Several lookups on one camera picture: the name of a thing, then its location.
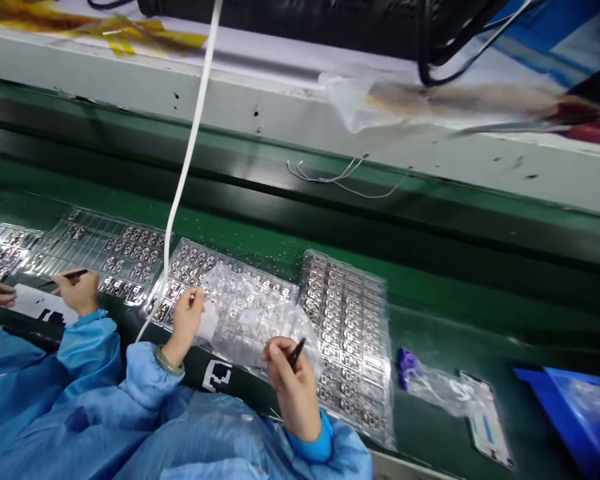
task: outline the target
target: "white card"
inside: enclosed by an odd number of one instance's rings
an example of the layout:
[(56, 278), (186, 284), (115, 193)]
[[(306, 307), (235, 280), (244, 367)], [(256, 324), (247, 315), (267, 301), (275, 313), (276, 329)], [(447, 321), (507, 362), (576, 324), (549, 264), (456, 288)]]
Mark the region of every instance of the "white card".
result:
[(61, 321), (71, 325), (78, 321), (78, 314), (62, 300), (62, 297), (18, 283), (15, 286), (15, 305), (10, 308), (40, 321)]
[(469, 416), (469, 426), (473, 444), (478, 452), (491, 460), (513, 469), (515, 463), (507, 444), (500, 414), (495, 404), (495, 394), (487, 382), (477, 379), (466, 372), (460, 372), (460, 378), (470, 385), (474, 392), (479, 393), (482, 400), (481, 408)]

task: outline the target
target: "plastic wrap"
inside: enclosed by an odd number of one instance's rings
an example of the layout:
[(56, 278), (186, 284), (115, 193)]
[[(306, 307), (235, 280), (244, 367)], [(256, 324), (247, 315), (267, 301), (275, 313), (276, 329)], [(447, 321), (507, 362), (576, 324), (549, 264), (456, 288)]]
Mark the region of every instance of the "plastic wrap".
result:
[(559, 112), (560, 90), (544, 83), (424, 88), (410, 72), (351, 65), (321, 73), (322, 90), (352, 133), (374, 127), (462, 120), (464, 126), (540, 120)]
[(0, 0), (0, 26), (68, 38), (106, 41), (117, 56), (134, 55), (132, 44), (165, 53), (183, 54), (202, 48), (206, 35), (166, 30), (156, 19), (131, 20), (114, 14), (107, 18), (53, 10), (48, 2)]
[(298, 305), (266, 288), (246, 273), (217, 264), (202, 280), (218, 324), (213, 351), (235, 365), (264, 368), (262, 350), (273, 337), (306, 338), (304, 354), (316, 375), (322, 373), (319, 343), (311, 322)]
[(405, 348), (400, 352), (399, 370), (404, 390), (444, 408), (454, 417), (468, 417), (483, 404), (481, 392), (458, 377), (423, 365)]
[(581, 414), (591, 420), (600, 421), (600, 385), (583, 380), (571, 380), (568, 392)]
[(320, 339), (320, 405), (395, 449), (391, 341), (384, 279), (307, 250), (299, 304)]

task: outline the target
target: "white cable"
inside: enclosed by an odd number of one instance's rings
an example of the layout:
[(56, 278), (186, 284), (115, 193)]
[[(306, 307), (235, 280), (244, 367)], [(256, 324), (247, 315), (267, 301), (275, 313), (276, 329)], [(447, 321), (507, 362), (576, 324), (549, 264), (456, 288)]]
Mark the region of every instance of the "white cable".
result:
[[(178, 182), (178, 188), (175, 190), (175, 196), (173, 203), (171, 204), (171, 211), (169, 212), (169, 219), (167, 220), (167, 230), (165, 232), (165, 245), (164, 245), (164, 266), (163, 274), (160, 278), (158, 289), (156, 290), (156, 298), (164, 296), (167, 287), (167, 278), (169, 276), (169, 243), (171, 240), (171, 231), (173, 230), (173, 221), (175, 220), (175, 214), (178, 211), (178, 205), (180, 204), (180, 197), (182, 196), (182, 190), (185, 187), (187, 180), (187, 174), (189, 172), (189, 164), (191, 163), (191, 156), (193, 154), (193, 146), (195, 145), (195, 139), (198, 136), (198, 129), (200, 128), (200, 120), (202, 118), (202, 110), (205, 106), (205, 96), (207, 94), (207, 84), (209, 83), (209, 72), (211, 70), (211, 61), (213, 60), (213, 50), (215, 48), (215, 38), (218, 34), (218, 24), (220, 22), (220, 11), (222, 10), (222, 0), (215, 0), (213, 4), (213, 15), (211, 16), (211, 30), (209, 32), (209, 38), (207, 41), (207, 51), (205, 52), (205, 62), (202, 67), (202, 77), (200, 78), (200, 88), (198, 89), (198, 98), (195, 103), (195, 111), (193, 113), (193, 123), (191, 125), (191, 134), (189, 135), (189, 143), (187, 144), (187, 152), (185, 154), (185, 161), (182, 165), (182, 171), (180, 172), (180, 180)], [(156, 310), (160, 306), (161, 302), (156, 300), (145, 324), (140, 329), (140, 333), (136, 337), (135, 341), (138, 342), (142, 338), (142, 334), (147, 329), (149, 322), (153, 318)]]
[(385, 198), (390, 196), (393, 192), (395, 192), (397, 190), (397, 188), (402, 185), (402, 182), (404, 182), (405, 178), (407, 178), (407, 174), (405, 173), (402, 178), (400, 179), (400, 181), (398, 183), (395, 184), (395, 186), (389, 190), (388, 193), (385, 193), (383, 195), (365, 195), (364, 193), (360, 193), (356, 190), (352, 190), (344, 185), (342, 185), (342, 183), (338, 182), (338, 180), (342, 180), (347, 178), (348, 176), (350, 176), (354, 170), (356, 170), (356, 168), (358, 168), (362, 162), (364, 161), (364, 158), (360, 159), (358, 161), (358, 163), (355, 164), (355, 166), (349, 170), (349, 168), (351, 168), (353, 162), (355, 161), (355, 158), (350, 162), (349, 166), (347, 166), (347, 168), (345, 168), (344, 172), (342, 172), (342, 174), (338, 177), (334, 177), (332, 179), (324, 179), (324, 178), (316, 178), (316, 179), (312, 179), (309, 178), (307, 176), (306, 173), (304, 173), (302, 170), (300, 170), (300, 165), (302, 165), (302, 161), (300, 163), (298, 163), (298, 165), (296, 166), (296, 173), (294, 173), (291, 170), (291, 166), (289, 165), (289, 162), (287, 162), (287, 170), (289, 170), (289, 173), (292, 174), (294, 177), (298, 177), (300, 180), (304, 180), (304, 181), (310, 181), (310, 182), (317, 182), (317, 183), (333, 183), (334, 185), (337, 185), (338, 187), (353, 193), (354, 195), (358, 195), (359, 197), (364, 197), (364, 198), (368, 198), (368, 199), (378, 199), (378, 198)]

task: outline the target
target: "blue bin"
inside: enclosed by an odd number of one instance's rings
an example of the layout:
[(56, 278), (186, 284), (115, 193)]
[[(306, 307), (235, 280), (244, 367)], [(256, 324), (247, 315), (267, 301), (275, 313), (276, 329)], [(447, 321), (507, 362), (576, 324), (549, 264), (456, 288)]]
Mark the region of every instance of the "blue bin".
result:
[(600, 417), (582, 410), (569, 390), (573, 380), (600, 385), (600, 377), (548, 367), (544, 371), (514, 370), (532, 386), (582, 473), (590, 480), (600, 480)]

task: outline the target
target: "worker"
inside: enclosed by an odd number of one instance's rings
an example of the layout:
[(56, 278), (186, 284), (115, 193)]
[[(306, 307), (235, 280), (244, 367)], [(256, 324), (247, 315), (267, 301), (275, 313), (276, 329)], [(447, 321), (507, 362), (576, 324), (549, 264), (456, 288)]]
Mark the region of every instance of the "worker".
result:
[(283, 424), (238, 398), (179, 386), (204, 302), (204, 290), (186, 290), (166, 345), (130, 345), (119, 386), (32, 422), (0, 458), (0, 479), (371, 479), (359, 436), (320, 410), (304, 354), (291, 368), (291, 339), (273, 338), (263, 353)]
[[(88, 272), (73, 280), (62, 275), (53, 280), (79, 319), (66, 327), (56, 353), (0, 332), (0, 455), (36, 418), (122, 379), (116, 325), (96, 303), (98, 275)], [(15, 289), (0, 283), (0, 306), (12, 307), (16, 301)]]

